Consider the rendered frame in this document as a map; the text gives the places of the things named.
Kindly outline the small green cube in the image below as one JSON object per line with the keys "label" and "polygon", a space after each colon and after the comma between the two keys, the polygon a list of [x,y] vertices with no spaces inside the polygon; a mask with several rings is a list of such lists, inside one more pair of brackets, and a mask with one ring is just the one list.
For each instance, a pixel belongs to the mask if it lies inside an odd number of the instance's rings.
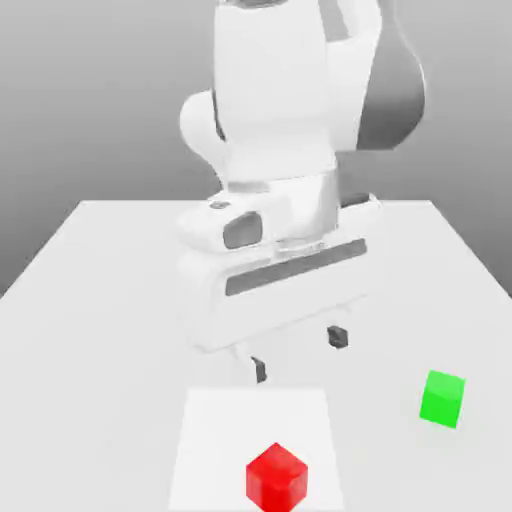
{"label": "small green cube", "polygon": [[465,392],[464,378],[430,370],[426,379],[419,417],[456,429]]}

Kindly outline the small red cube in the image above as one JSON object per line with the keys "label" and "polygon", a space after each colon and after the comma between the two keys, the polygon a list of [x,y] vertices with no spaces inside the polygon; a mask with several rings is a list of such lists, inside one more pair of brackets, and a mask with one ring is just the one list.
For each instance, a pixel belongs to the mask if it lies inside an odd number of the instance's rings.
{"label": "small red cube", "polygon": [[307,496],[308,466],[279,443],[246,465],[247,498],[263,512],[291,512]]}

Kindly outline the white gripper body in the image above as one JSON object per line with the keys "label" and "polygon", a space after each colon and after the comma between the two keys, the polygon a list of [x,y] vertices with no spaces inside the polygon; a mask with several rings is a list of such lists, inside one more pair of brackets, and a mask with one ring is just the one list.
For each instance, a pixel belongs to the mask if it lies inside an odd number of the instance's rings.
{"label": "white gripper body", "polygon": [[262,248],[188,249],[176,264],[176,315],[190,344],[214,352],[350,303],[368,288],[362,237],[290,259]]}

